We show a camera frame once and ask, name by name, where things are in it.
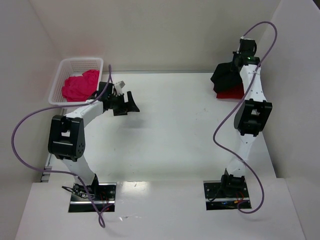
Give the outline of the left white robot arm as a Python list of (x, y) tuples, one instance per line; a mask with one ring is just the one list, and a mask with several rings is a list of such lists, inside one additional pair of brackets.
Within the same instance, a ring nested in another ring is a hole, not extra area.
[(97, 92), (100, 97), (98, 100), (88, 100), (74, 111), (66, 115), (55, 115), (51, 120), (48, 151), (75, 174), (73, 178), (77, 192), (84, 192), (84, 187), (88, 188), (91, 196), (96, 196), (99, 192), (98, 177), (90, 169), (84, 156), (85, 127), (108, 110), (113, 110), (114, 116), (140, 111), (131, 91), (127, 92), (125, 101), (124, 86), (124, 81), (101, 82)]

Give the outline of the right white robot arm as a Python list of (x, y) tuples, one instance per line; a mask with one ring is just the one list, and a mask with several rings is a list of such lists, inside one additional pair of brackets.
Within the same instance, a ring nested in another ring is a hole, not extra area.
[(268, 102), (261, 84), (260, 59), (255, 56), (257, 44), (253, 39), (241, 38), (233, 53), (231, 69), (241, 77), (245, 98), (234, 116), (233, 125), (238, 131), (240, 144), (221, 177), (221, 191), (227, 198), (240, 196), (245, 188), (245, 162), (256, 137), (264, 129), (273, 105)]

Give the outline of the black t shirt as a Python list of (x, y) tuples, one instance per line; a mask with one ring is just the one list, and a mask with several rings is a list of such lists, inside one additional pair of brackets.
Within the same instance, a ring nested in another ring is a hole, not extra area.
[(233, 69), (232, 62), (219, 63), (210, 78), (213, 90), (219, 94), (228, 91), (242, 83), (242, 78), (237, 70)]

